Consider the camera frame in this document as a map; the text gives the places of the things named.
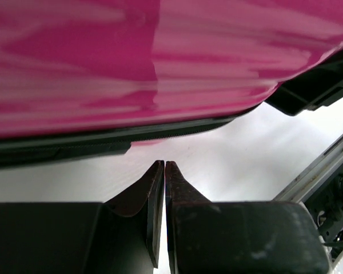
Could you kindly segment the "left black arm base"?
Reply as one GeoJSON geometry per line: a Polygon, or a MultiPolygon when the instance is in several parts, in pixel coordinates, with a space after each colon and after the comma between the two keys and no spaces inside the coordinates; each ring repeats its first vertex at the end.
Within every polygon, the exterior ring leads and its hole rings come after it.
{"type": "Polygon", "coordinates": [[[324,242],[343,241],[343,171],[327,180],[304,205],[324,242]]]}

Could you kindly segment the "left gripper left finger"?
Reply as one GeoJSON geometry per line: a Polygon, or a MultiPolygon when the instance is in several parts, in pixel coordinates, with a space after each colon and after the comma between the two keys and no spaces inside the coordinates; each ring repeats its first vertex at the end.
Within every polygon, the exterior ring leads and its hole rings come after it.
{"type": "Polygon", "coordinates": [[[152,273],[164,166],[104,203],[0,203],[0,273],[152,273]]]}

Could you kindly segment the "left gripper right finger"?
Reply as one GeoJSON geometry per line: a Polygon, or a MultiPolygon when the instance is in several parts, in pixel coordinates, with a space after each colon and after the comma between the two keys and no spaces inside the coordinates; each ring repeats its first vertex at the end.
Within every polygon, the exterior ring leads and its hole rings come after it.
{"type": "Polygon", "coordinates": [[[165,166],[172,273],[327,273],[313,220],[297,203],[212,202],[165,166]]]}

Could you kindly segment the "pink and teal kids suitcase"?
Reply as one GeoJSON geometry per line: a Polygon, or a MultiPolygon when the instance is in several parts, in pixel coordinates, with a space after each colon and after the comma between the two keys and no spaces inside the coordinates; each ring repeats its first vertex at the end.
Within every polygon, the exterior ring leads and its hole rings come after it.
{"type": "Polygon", "coordinates": [[[343,1],[0,1],[0,168],[343,97],[343,1]]]}

